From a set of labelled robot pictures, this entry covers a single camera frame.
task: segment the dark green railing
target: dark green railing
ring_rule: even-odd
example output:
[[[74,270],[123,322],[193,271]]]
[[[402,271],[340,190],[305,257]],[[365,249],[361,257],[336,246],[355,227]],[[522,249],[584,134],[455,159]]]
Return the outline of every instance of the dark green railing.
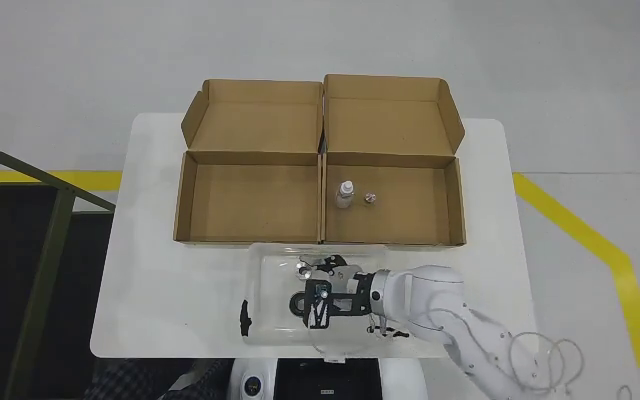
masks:
[[[37,179],[43,184],[58,189],[5,387],[4,399],[14,400],[24,399],[28,396],[33,363],[42,338],[49,302],[58,274],[58,264],[67,237],[73,203],[76,197],[110,212],[115,211],[116,206],[3,152],[0,152],[0,165],[9,167]]]

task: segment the yellow tape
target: yellow tape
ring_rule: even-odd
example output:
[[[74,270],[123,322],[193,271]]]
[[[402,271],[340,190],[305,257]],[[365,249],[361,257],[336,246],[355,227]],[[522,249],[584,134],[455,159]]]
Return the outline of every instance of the yellow tape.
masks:
[[[49,171],[49,173],[89,191],[118,190],[122,179],[121,171]],[[0,171],[0,182],[30,183],[38,180],[17,171]]]
[[[640,288],[629,256],[524,175],[514,173],[513,183],[518,196],[609,266],[627,323],[636,365],[640,367]]]

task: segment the cardboard box flap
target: cardboard box flap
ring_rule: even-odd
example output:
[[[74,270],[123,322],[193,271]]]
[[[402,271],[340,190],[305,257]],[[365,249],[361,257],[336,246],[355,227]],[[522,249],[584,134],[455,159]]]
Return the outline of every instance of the cardboard box flap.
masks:
[[[317,153],[319,82],[205,81],[182,122],[190,150]]]
[[[460,179],[460,162],[456,159],[444,169],[447,187],[447,213],[449,218],[449,244],[467,243]]]
[[[440,78],[327,75],[328,152],[455,154],[464,128]]]

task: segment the cardboard box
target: cardboard box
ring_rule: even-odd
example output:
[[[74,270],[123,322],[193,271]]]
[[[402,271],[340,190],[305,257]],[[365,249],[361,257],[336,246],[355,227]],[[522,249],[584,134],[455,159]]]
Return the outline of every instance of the cardboard box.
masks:
[[[464,127],[438,78],[327,75],[323,214],[327,242],[464,244]],[[353,181],[350,207],[334,196]],[[364,202],[375,193],[375,204]]]
[[[205,81],[182,121],[174,239],[317,243],[322,93],[319,82]]]

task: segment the concrete floor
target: concrete floor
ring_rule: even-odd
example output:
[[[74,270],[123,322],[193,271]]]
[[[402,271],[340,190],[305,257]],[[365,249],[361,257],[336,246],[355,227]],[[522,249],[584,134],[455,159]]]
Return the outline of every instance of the concrete floor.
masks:
[[[118,170],[134,117],[185,110],[205,78],[439,76],[463,117],[504,124],[514,171],[640,265],[639,15],[636,0],[5,0],[0,148]],[[576,398],[640,393],[608,267],[518,204],[539,327],[587,358]],[[428,366],[435,398],[482,398]]]

